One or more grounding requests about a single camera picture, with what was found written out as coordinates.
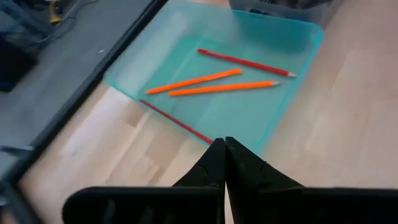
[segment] light wood surface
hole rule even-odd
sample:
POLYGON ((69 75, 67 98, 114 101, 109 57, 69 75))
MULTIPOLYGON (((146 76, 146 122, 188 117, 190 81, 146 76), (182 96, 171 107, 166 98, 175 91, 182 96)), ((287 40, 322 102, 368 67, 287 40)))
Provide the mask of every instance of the light wood surface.
MULTIPOLYGON (((265 160, 304 185, 398 188, 396 12, 396 0, 343 3, 265 160)), ((100 85, 20 185, 46 223, 61 223, 60 209, 74 191, 170 186, 206 148, 100 85)))

